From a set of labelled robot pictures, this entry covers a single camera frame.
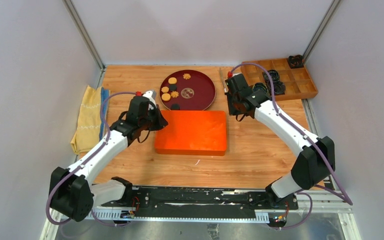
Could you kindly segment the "metal tongs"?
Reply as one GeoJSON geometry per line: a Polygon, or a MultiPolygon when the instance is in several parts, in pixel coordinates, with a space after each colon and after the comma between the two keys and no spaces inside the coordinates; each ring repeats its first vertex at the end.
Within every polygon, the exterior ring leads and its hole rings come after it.
{"type": "Polygon", "coordinates": [[[227,93],[229,91],[228,86],[226,84],[226,80],[231,78],[234,75],[236,75],[236,74],[231,73],[231,67],[227,67],[227,66],[219,67],[219,76],[220,76],[220,80],[221,80],[221,84],[222,84],[224,93],[227,93]]]}

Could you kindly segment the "orange box lid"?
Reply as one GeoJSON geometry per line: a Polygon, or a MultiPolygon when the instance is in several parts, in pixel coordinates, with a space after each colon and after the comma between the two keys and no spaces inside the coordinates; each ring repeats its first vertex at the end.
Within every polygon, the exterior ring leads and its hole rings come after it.
{"type": "Polygon", "coordinates": [[[156,132],[154,149],[162,155],[224,156],[228,148],[224,111],[162,110],[168,125],[156,132]]]}

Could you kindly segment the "dark red round plate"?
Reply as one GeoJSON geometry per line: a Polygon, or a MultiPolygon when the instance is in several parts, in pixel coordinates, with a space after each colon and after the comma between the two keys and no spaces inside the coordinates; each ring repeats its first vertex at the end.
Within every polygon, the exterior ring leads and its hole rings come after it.
{"type": "Polygon", "coordinates": [[[211,106],[216,97],[216,88],[213,81],[204,73],[186,69],[171,73],[161,83],[157,91],[163,105],[169,109],[172,104],[179,104],[180,110],[203,111],[211,106]],[[190,79],[184,79],[183,74],[190,74],[190,79]],[[163,93],[171,93],[169,84],[177,84],[177,98],[162,101],[163,93]]]}

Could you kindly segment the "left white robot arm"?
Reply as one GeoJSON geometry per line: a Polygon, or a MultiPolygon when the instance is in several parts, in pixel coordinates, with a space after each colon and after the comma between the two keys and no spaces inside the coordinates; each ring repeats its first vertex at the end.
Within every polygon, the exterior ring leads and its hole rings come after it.
{"type": "Polygon", "coordinates": [[[117,121],[112,125],[104,123],[107,132],[96,146],[69,167],[57,167],[51,173],[45,209],[52,224],[58,225],[59,222],[52,218],[51,210],[80,222],[93,208],[102,204],[115,201],[126,207],[132,203],[132,184],[129,181],[113,177],[106,183],[96,184],[95,179],[116,155],[134,141],[139,141],[143,131],[159,131],[168,125],[155,98],[154,91],[136,92],[128,110],[117,121]]]}

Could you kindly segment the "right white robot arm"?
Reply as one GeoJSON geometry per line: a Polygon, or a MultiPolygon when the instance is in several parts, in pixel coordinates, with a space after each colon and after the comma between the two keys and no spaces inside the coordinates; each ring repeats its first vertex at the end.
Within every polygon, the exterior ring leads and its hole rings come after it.
{"type": "Polygon", "coordinates": [[[335,144],[306,130],[262,90],[253,90],[243,74],[225,80],[231,116],[251,117],[271,129],[296,156],[292,169],[266,187],[266,204],[278,209],[286,197],[309,190],[335,171],[335,144]]]}

